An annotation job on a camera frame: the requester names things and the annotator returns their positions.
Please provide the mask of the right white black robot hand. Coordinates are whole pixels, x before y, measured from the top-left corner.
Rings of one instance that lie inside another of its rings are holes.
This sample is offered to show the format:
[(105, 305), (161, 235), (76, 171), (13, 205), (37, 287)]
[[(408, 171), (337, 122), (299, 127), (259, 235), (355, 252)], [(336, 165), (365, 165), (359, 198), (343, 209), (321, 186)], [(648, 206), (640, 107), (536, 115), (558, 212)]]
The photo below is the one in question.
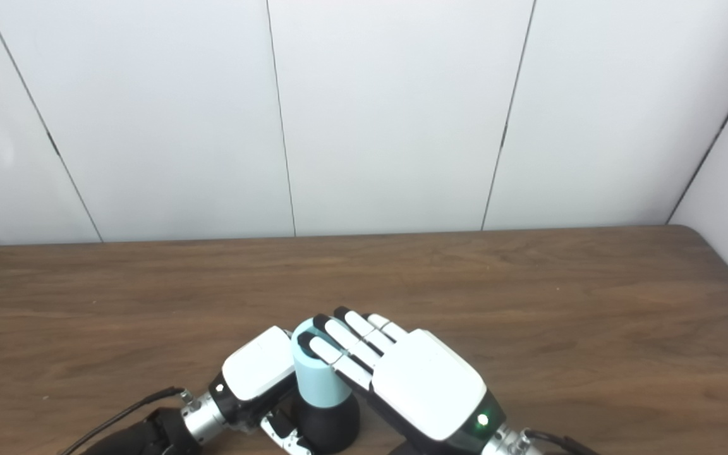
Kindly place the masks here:
[(298, 334), (320, 360), (405, 439), (413, 454), (491, 454), (506, 413), (473, 365), (427, 329), (402, 328), (344, 306)]

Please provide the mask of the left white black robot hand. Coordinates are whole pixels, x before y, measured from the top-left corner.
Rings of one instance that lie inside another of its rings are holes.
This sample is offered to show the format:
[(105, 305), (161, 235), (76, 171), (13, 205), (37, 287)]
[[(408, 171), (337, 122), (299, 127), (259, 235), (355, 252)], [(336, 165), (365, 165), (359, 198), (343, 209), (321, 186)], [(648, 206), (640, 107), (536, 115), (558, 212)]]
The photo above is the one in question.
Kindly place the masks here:
[(229, 355), (210, 384), (221, 427), (261, 429), (289, 454), (312, 454), (281, 405), (296, 392), (291, 331), (272, 326)]

